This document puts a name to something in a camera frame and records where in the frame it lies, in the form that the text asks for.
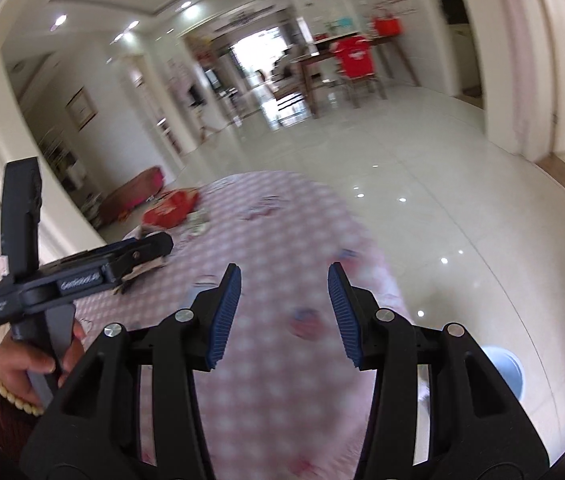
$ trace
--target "white tile floor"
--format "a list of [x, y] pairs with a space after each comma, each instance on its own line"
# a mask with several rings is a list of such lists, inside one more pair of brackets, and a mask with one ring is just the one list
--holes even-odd
[[330, 184], [386, 252], [415, 319], [434, 328], [457, 320], [480, 344], [520, 358], [523, 406], [557, 459], [565, 450], [565, 190], [490, 144], [483, 111], [462, 101], [394, 86], [387, 101], [371, 96], [354, 109], [327, 92], [317, 120], [272, 130], [258, 113], [217, 134], [186, 157], [176, 185], [254, 170]]

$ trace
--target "red box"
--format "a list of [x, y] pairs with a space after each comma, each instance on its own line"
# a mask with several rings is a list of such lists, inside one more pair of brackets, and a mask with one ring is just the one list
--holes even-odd
[[144, 225], [171, 229], [187, 218], [198, 200], [197, 189], [178, 189], [162, 195], [158, 204], [142, 216]]

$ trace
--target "framed picture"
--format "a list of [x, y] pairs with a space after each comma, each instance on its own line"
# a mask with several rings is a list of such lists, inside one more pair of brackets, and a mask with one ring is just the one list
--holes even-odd
[[89, 99], [89, 94], [86, 92], [85, 87], [78, 90], [76, 95], [71, 98], [71, 101], [67, 103], [66, 108], [78, 130], [82, 130], [86, 123], [98, 113], [94, 103]]

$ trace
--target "dining table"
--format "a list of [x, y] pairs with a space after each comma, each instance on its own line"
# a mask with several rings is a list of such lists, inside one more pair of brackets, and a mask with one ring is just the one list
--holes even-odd
[[[377, 56], [382, 63], [383, 68], [390, 78], [393, 78], [393, 71], [391, 70], [387, 56], [383, 51], [383, 46], [386, 44], [391, 44], [393, 46], [401, 62], [405, 65], [405, 68], [407, 69], [407, 72], [409, 73], [413, 84], [415, 86], [421, 86], [420, 79], [418, 78], [418, 75], [415, 72], [413, 65], [411, 64], [411, 61], [409, 61], [405, 50], [400, 45], [398, 36], [366, 36], [366, 38], [371, 42], [371, 46], [378, 47], [377, 49], [375, 49], [375, 52], [377, 53]], [[337, 41], [338, 39], [339, 38], [327, 38], [325, 40], [321, 40], [321, 43], [325, 43], [326, 41]], [[332, 57], [335, 57], [335, 54], [332, 53], [329, 49], [320, 49], [318, 52], [305, 54], [304, 56], [299, 56], [291, 60], [292, 63], [297, 63], [297, 66], [299, 66], [299, 72], [305, 86], [307, 104], [309, 105], [309, 110], [311, 111], [311, 114], [314, 118], [318, 117], [318, 109], [317, 102], [315, 100], [315, 88], [313, 87], [313, 81], [309, 67], [326, 59], [331, 59]]]
[[[168, 231], [174, 250], [165, 267], [125, 294], [76, 301], [85, 345], [109, 323], [145, 328], [189, 307], [235, 263], [242, 293], [224, 358], [211, 373], [194, 372], [216, 477], [353, 478], [375, 372], [357, 370], [345, 354], [327, 274], [341, 262], [353, 286], [409, 319], [382, 251], [333, 189], [297, 173], [227, 176], [201, 187], [196, 207], [207, 223]], [[156, 462], [151, 406], [145, 367], [140, 437], [147, 463]]]

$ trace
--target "doorway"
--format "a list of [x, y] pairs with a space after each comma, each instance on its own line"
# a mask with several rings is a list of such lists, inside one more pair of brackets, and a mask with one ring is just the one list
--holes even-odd
[[275, 60], [279, 59], [287, 50], [287, 42], [280, 32], [280, 28], [272, 27], [234, 43], [232, 50], [249, 79], [249, 83], [253, 85], [255, 83], [253, 79], [258, 78], [256, 76], [258, 71], [262, 72], [261, 76], [264, 74], [264, 79], [267, 79], [267, 76], [271, 74]]
[[440, 0], [456, 56], [462, 101], [485, 108], [475, 35], [464, 0]]

